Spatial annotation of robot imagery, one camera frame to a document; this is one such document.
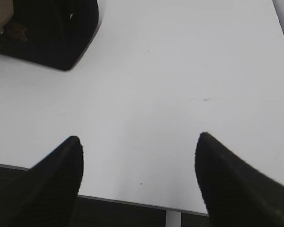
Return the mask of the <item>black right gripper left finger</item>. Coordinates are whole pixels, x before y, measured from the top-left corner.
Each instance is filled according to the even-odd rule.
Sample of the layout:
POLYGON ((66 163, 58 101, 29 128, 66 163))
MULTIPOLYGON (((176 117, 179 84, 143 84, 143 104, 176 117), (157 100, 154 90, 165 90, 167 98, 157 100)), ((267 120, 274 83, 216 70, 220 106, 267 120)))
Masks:
POLYGON ((0 227, 66 227, 82 181, 83 148, 70 136, 31 169, 0 186, 0 227))

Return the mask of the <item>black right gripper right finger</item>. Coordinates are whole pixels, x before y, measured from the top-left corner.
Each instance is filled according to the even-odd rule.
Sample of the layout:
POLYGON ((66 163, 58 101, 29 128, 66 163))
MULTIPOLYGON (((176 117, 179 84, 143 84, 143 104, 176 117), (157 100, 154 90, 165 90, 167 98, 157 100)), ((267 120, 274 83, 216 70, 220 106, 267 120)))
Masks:
POLYGON ((200 134, 195 174, 214 227, 284 227, 284 186, 200 134))

